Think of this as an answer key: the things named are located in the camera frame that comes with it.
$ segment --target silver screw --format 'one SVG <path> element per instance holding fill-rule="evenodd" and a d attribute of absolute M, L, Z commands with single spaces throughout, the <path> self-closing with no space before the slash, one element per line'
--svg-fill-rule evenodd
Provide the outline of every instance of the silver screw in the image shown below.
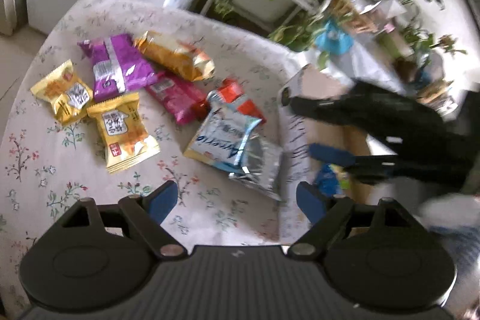
<path fill-rule="evenodd" d="M 292 246 L 292 252 L 295 255 L 311 255 L 315 252 L 315 247 L 308 243 L 297 243 Z"/>
<path fill-rule="evenodd" d="M 160 248 L 160 254 L 169 257 L 179 256 L 183 254 L 183 247 L 178 244 L 166 244 Z"/>

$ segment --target box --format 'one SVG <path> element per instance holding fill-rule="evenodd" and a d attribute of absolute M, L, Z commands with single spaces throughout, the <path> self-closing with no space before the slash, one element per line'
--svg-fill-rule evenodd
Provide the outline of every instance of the box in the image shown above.
<path fill-rule="evenodd" d="M 344 127 L 315 121 L 294 115 L 288 106 L 283 107 L 281 95 L 288 87 L 290 96 L 324 99 L 342 95 L 347 88 L 330 76 L 307 65 L 280 90 L 277 99 L 280 126 L 280 145 L 284 160 L 280 171 L 280 195 L 282 203 L 278 211 L 279 236 L 284 245 L 290 245 L 310 228 L 310 223 L 297 206 L 297 185 L 301 181 L 311 183 L 321 162 L 308 155 L 308 145 L 314 142 L 348 150 L 354 155 L 370 155 L 366 134 L 355 127 Z M 371 186 L 350 181 L 349 197 L 357 203 L 365 203 Z"/>

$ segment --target floral pattern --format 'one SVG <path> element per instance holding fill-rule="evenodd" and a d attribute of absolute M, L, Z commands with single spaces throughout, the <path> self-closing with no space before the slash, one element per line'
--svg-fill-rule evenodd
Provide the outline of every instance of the floral pattern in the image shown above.
<path fill-rule="evenodd" d="M 215 78 L 196 82 L 204 92 L 235 75 L 264 111 L 267 123 L 259 131 L 278 141 L 275 97 L 299 70 L 284 47 L 182 10 L 133 0 L 80 0 L 57 24 L 27 71 L 0 147 L 5 167 L 1 178 L 0 286 L 9 318 L 17 318 L 28 306 L 14 277 L 21 257 L 35 238 L 82 197 L 92 197 L 98 204 L 115 204 L 129 194 L 146 195 L 173 180 L 178 185 L 178 202 L 162 227 L 188 250 L 197 244 L 277 242 L 275 202 L 228 180 L 225 172 L 183 157 L 199 124 L 178 127 L 145 91 L 139 91 L 139 112 L 161 151 L 115 174 L 106 171 L 105 147 L 94 121 L 84 118 L 63 127 L 55 123 L 50 105 L 31 94 L 29 89 L 66 59 L 72 59 L 78 75 L 92 85 L 90 62 L 76 45 L 80 39 L 140 34 L 148 29 L 195 43 L 216 60 Z"/>

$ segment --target purple snack package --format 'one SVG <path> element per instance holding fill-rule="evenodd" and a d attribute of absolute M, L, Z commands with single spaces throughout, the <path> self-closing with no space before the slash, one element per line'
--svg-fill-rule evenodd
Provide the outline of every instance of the purple snack package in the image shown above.
<path fill-rule="evenodd" d="M 157 73 L 133 46 L 129 34 L 80 41 L 78 45 L 92 61 L 96 102 L 158 82 Z"/>

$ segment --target blue and yellow package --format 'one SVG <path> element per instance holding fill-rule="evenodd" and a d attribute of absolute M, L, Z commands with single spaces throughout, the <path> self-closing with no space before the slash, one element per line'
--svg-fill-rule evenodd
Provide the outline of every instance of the blue and yellow package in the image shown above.
<path fill-rule="evenodd" d="M 212 110 L 183 155 L 227 172 L 241 172 L 239 163 L 253 129 L 262 121 L 223 103 L 216 91 L 208 94 Z"/>
<path fill-rule="evenodd" d="M 353 45 L 353 39 L 348 33 L 345 33 L 340 27 L 329 19 L 325 24 L 325 31 L 315 39 L 315 46 L 321 50 L 333 55 L 342 55 Z"/>

